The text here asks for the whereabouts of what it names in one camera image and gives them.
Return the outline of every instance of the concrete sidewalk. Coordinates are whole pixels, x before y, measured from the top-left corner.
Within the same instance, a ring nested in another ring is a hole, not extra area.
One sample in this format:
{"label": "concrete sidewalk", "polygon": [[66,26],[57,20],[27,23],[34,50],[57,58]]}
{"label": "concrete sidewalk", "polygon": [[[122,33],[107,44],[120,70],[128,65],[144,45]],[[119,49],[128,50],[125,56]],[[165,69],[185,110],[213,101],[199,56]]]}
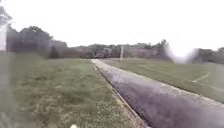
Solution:
{"label": "concrete sidewalk", "polygon": [[223,128],[224,105],[200,95],[92,62],[126,102],[154,128]]}

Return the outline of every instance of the sky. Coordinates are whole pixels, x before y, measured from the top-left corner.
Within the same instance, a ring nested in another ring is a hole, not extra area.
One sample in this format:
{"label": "sky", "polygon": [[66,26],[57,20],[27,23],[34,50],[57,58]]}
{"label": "sky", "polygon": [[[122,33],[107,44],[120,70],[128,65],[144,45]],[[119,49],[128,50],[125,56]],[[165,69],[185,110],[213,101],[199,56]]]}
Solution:
{"label": "sky", "polygon": [[158,43],[224,46],[223,0],[2,0],[21,30],[39,26],[68,46]]}

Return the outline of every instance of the field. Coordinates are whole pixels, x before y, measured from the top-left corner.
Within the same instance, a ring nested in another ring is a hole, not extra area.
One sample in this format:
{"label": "field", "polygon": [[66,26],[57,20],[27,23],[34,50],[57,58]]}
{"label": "field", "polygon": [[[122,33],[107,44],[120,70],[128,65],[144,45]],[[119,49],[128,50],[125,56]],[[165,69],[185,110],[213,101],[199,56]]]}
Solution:
{"label": "field", "polygon": [[224,102],[224,66],[213,63],[174,64],[162,60],[106,59],[104,62],[172,86]]}
{"label": "field", "polygon": [[[10,71],[11,86],[8,87],[13,95],[4,99],[12,101],[12,104],[7,104],[8,110],[15,109],[19,121],[26,127],[69,128],[72,124],[79,128],[134,126],[90,60],[45,60],[33,55],[10,55],[10,63],[5,67]],[[3,99],[1,102],[0,106],[6,103]],[[6,122],[16,120],[12,113],[13,119],[8,113],[0,114],[0,119],[1,116],[9,116]]]}

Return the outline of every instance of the tree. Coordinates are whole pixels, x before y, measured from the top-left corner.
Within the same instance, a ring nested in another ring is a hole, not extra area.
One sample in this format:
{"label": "tree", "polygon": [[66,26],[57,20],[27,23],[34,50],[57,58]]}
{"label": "tree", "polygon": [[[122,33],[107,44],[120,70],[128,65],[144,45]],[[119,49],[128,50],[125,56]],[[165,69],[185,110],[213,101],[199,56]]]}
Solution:
{"label": "tree", "polygon": [[59,58],[58,51],[54,46],[51,47],[50,58]]}
{"label": "tree", "polygon": [[49,56],[51,36],[36,26],[24,28],[20,32],[9,26],[7,34],[7,50],[12,52],[36,52]]}

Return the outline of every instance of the foliage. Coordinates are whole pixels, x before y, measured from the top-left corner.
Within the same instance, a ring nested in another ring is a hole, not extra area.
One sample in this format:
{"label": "foliage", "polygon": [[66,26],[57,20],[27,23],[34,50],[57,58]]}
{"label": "foliage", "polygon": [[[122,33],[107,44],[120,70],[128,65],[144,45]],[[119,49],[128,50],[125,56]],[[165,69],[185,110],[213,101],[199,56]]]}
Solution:
{"label": "foliage", "polygon": [[[66,42],[54,40],[41,28],[30,26],[17,32],[11,26],[7,34],[7,51],[36,52],[45,57],[57,58],[119,58],[121,46],[124,48],[124,58],[156,58],[170,60],[166,48],[169,43],[163,39],[157,44],[137,43],[134,45],[104,45],[92,44],[89,46],[67,47]],[[224,64],[224,48],[218,51],[198,49],[193,62],[214,62]]]}
{"label": "foliage", "polygon": [[51,50],[52,37],[41,28],[30,26],[20,32],[9,26],[7,33],[7,51],[12,52],[36,52],[48,56]]}

